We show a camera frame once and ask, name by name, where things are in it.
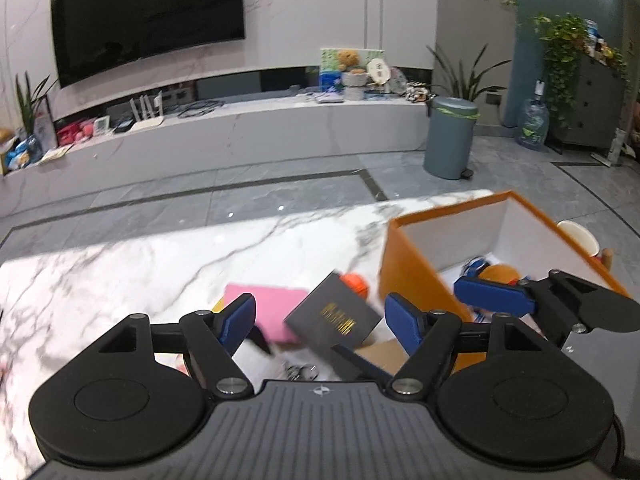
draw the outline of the pink notebook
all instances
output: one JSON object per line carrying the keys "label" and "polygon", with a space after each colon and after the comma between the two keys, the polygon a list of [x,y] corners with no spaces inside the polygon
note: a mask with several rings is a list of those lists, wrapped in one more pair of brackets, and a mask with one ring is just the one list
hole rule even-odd
{"label": "pink notebook", "polygon": [[300,340],[284,324],[284,319],[308,294],[302,288],[283,286],[236,285],[225,287],[225,305],[248,292],[255,298],[255,324],[271,343],[298,343]]}

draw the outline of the electrical outlet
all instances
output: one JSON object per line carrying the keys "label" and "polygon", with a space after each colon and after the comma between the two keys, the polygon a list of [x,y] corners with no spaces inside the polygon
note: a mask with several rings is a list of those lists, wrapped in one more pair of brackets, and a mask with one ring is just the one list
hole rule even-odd
{"label": "electrical outlet", "polygon": [[487,95],[486,95],[486,103],[488,105],[500,106],[501,102],[502,102],[502,96],[500,94],[487,93]]}

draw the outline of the gray tile floor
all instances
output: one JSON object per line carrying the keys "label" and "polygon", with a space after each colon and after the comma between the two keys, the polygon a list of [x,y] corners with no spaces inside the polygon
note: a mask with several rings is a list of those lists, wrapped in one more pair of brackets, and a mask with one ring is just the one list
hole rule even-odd
{"label": "gray tile floor", "polygon": [[554,220],[575,219],[603,247],[612,247],[614,275],[640,298],[640,166],[630,159],[617,168],[593,162],[588,152],[531,152],[513,139],[476,137],[470,158],[474,177],[468,181],[426,173],[420,152],[320,157],[193,173],[1,219],[0,239],[14,230],[0,247],[0,262],[208,224],[372,203],[372,186],[390,200],[514,189]]}

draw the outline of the black box with gold lettering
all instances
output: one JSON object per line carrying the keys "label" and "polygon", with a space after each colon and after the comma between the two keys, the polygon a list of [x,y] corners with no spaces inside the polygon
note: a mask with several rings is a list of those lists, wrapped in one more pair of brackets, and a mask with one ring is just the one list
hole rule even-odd
{"label": "black box with gold lettering", "polygon": [[382,317],[340,279],[329,274],[285,319],[287,326],[342,380],[352,380],[354,368],[332,346],[361,345]]}

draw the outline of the wooden handle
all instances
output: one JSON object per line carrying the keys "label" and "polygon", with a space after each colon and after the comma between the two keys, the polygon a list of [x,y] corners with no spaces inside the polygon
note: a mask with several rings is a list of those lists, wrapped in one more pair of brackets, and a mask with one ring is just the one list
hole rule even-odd
{"label": "wooden handle", "polygon": [[611,270],[611,264],[613,263],[613,249],[602,250],[602,264],[607,270]]}

